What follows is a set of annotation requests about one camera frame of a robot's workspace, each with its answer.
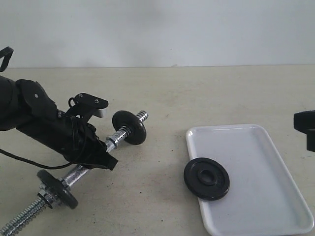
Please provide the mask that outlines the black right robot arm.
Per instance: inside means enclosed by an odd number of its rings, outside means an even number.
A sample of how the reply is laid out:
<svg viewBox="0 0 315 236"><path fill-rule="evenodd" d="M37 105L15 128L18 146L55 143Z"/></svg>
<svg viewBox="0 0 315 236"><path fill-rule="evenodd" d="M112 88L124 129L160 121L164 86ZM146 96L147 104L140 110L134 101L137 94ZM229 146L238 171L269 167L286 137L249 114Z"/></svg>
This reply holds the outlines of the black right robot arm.
<svg viewBox="0 0 315 236"><path fill-rule="evenodd" d="M302 111L294 114L293 127L306 135L306 149L315 151L315 111Z"/></svg>

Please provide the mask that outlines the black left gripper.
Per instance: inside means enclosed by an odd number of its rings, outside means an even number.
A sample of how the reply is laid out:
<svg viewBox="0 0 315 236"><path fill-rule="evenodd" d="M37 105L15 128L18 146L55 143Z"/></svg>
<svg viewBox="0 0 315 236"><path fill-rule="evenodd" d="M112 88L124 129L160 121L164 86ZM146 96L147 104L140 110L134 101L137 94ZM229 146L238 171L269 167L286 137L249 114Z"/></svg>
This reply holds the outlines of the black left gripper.
<svg viewBox="0 0 315 236"><path fill-rule="evenodd" d="M118 160L109 154L104 142L96 138L96 129L77 117L54 121L35 118L18 125L17 130L63 155L68 162L91 169L114 170ZM94 163L88 163L94 156Z"/></svg>

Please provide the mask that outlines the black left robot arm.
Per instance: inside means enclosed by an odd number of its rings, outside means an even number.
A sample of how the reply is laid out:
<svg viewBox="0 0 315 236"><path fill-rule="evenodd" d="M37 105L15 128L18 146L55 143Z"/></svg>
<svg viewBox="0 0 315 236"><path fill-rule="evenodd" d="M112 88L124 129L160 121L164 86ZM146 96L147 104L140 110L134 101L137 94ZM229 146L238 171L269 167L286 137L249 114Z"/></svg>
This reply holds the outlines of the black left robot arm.
<svg viewBox="0 0 315 236"><path fill-rule="evenodd" d="M0 78L0 129L17 129L61 154L71 164L112 170L117 159L99 140L88 121L100 117L108 101L87 93L69 99L70 108L59 110L35 81Z"/></svg>

